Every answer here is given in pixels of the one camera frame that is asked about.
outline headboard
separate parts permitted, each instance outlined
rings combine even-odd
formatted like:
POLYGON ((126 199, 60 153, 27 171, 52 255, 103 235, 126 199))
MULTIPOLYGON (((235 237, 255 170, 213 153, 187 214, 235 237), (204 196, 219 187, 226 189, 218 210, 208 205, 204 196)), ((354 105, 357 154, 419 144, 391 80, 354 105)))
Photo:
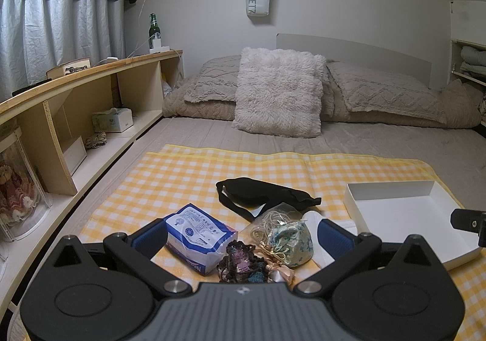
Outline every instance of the headboard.
POLYGON ((381 71, 404 73, 429 85, 432 64, 393 50, 345 41, 343 39, 315 37, 312 35, 277 34, 277 49, 295 49, 323 55, 328 60, 343 61, 360 67, 381 71))

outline white wall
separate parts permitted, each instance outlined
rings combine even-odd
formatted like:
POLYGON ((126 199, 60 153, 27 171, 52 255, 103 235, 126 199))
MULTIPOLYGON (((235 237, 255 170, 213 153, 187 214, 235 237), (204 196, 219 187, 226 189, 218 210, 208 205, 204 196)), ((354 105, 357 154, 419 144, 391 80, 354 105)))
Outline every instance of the white wall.
POLYGON ((486 2, 454 1, 451 37, 486 44, 486 2))
MULTIPOLYGON (((245 0, 143 0, 125 14, 126 49, 148 37, 156 13, 163 44, 184 50, 186 76, 214 57, 240 53, 245 46, 274 49, 278 33, 346 39, 391 49, 432 63, 430 86, 448 79, 448 0, 271 0, 268 17, 252 19, 245 0)), ((147 53, 144 45, 136 54, 147 53)))

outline triangular cutout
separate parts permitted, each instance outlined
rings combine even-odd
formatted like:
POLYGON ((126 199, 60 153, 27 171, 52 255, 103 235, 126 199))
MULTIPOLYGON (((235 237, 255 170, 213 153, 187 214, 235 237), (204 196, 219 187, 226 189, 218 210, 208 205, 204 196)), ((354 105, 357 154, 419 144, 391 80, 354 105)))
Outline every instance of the triangular cutout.
POLYGON ((56 262, 54 263, 54 267, 64 267, 64 266, 72 266, 73 264, 80 264, 81 259, 79 258, 76 250, 72 245, 65 246, 62 249, 61 254, 57 258, 56 262))
POLYGON ((431 266, 430 261, 428 260, 420 245, 412 245, 403 261, 405 263, 419 264, 421 266, 431 266))

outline blue and white tissue package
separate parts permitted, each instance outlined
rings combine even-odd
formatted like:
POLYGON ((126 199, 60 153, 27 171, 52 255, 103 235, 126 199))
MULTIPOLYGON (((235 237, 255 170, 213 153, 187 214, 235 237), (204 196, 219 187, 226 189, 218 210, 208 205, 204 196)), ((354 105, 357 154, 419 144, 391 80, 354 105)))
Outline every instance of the blue and white tissue package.
POLYGON ((167 248, 201 275, 213 271, 238 232, 193 204, 165 217, 167 248))

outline blue gripper pad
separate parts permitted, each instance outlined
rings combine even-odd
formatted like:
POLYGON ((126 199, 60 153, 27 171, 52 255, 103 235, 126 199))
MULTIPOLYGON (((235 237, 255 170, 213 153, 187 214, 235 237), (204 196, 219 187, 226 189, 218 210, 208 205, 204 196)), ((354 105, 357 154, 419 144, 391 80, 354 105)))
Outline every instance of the blue gripper pad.
POLYGON ((329 219, 322 219, 317 226, 319 245, 334 260, 339 259, 354 248, 355 238, 356 236, 329 219))
POLYGON ((151 259, 167 242, 165 220, 154 221, 132 234, 132 248, 151 259))

